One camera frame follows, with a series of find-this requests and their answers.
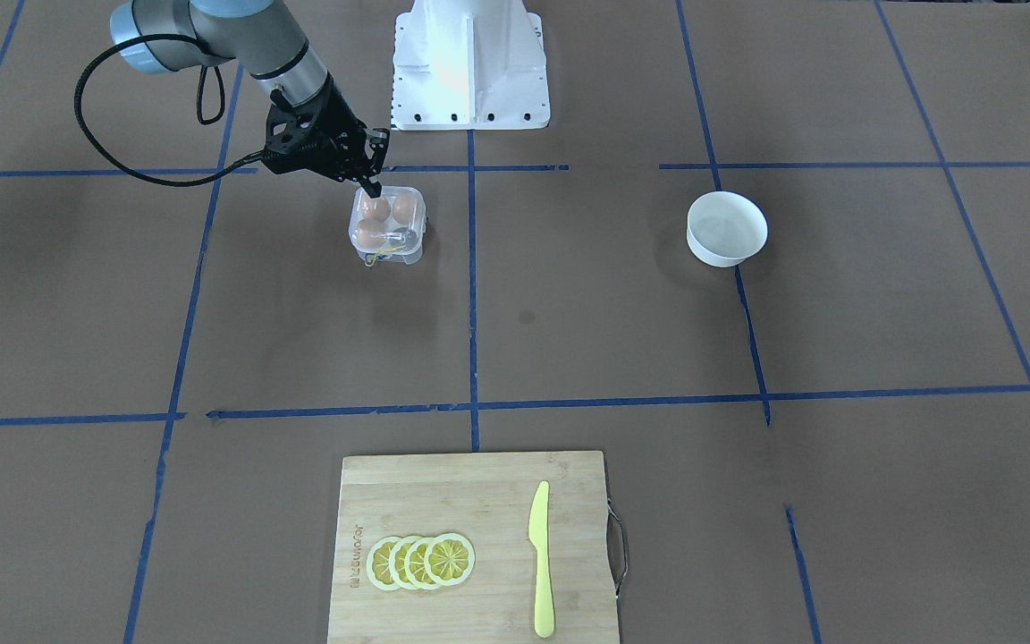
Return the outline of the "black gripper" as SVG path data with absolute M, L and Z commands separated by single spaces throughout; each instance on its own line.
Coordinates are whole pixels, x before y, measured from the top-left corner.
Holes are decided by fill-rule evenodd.
M 356 117 L 332 76 L 302 105 L 285 91 L 270 91 L 262 164 L 274 174 L 310 171 L 358 184 L 369 199 L 383 196 L 377 176 L 390 143 L 387 128 L 368 128 Z

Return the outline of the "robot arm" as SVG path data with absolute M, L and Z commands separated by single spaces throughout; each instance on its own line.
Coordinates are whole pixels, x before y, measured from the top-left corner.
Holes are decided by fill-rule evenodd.
M 131 1 L 114 9 L 109 29 L 112 53 L 139 72 L 240 62 L 270 103 L 265 144 L 242 163 L 307 170 L 381 195 L 389 131 L 356 117 L 282 1 Z

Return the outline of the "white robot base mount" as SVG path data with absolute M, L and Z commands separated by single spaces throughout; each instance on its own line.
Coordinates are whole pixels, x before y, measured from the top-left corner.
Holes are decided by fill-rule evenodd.
M 522 1 L 416 1 L 393 44 L 394 131 L 549 126 L 543 22 Z

